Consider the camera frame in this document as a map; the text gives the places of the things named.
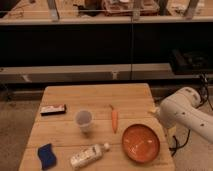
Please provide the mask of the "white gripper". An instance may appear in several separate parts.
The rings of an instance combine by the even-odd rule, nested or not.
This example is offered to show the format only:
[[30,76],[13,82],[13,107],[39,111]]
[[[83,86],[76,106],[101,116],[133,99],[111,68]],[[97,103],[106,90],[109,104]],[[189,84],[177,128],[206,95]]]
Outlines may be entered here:
[[153,107],[148,110],[148,113],[151,115],[156,115],[156,118],[159,120],[159,122],[166,128],[169,127],[169,120],[164,115],[160,107]]

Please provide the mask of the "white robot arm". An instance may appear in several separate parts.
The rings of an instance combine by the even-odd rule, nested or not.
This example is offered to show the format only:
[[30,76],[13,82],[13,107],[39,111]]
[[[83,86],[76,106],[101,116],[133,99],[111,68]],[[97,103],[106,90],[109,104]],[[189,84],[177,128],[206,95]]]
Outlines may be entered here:
[[191,87],[183,87],[150,110],[167,129],[176,123],[182,124],[213,143],[213,116],[198,109],[201,102],[199,93]]

